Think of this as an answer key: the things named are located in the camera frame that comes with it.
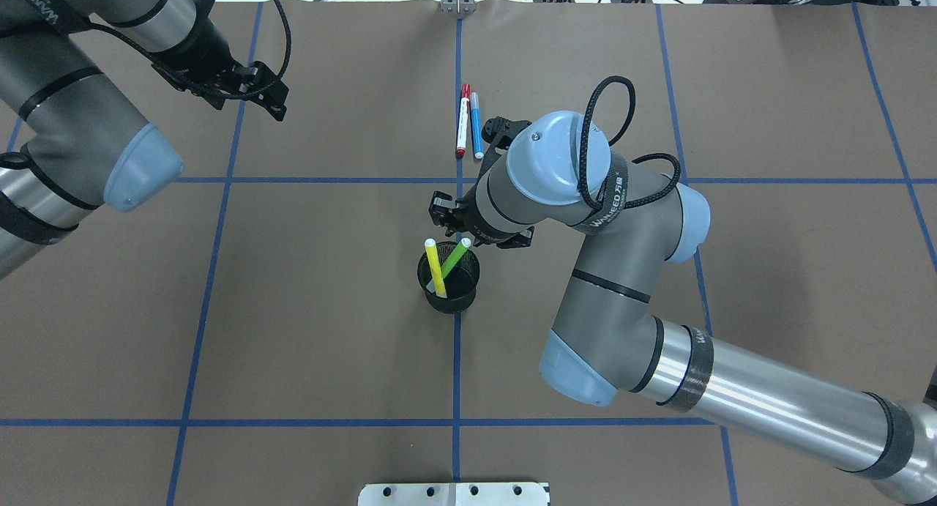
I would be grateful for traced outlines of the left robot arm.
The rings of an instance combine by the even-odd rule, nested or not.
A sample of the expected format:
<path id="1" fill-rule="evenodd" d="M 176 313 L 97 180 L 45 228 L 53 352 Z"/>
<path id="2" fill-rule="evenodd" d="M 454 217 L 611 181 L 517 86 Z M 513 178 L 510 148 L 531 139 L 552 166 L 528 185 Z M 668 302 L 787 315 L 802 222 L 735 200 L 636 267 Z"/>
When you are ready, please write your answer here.
<path id="1" fill-rule="evenodd" d="M 137 208 L 181 175 L 160 129 L 73 41 L 97 30 L 215 109 L 254 102 L 285 118 L 288 59 L 243 64 L 210 19 L 215 0 L 2 0 L 2 100 L 33 139 L 2 153 L 2 275 L 107 204 Z"/>

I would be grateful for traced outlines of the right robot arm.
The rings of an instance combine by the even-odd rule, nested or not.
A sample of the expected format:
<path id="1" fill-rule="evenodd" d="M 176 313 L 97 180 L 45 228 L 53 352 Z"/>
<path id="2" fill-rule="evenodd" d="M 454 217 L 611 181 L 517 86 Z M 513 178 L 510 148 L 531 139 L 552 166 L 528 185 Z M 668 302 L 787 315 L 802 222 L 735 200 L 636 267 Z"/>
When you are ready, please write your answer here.
<path id="1" fill-rule="evenodd" d="M 740 349 L 705 330 L 652 315 L 667 263 L 692 258 L 712 211 L 680 182 L 667 153 L 629 161 L 593 122 L 603 90 L 628 94 L 632 81 L 599 83 L 586 111 L 556 111 L 486 133 L 489 150 L 462 198 L 436 192 L 429 215 L 476 245 L 530 245 L 537 223 L 583 234 L 571 278 L 539 366 L 556 392 L 608 406 L 621 392 L 747 435 L 762 437 L 869 480 L 907 505 L 935 503 L 935 409 L 857 392 Z"/>

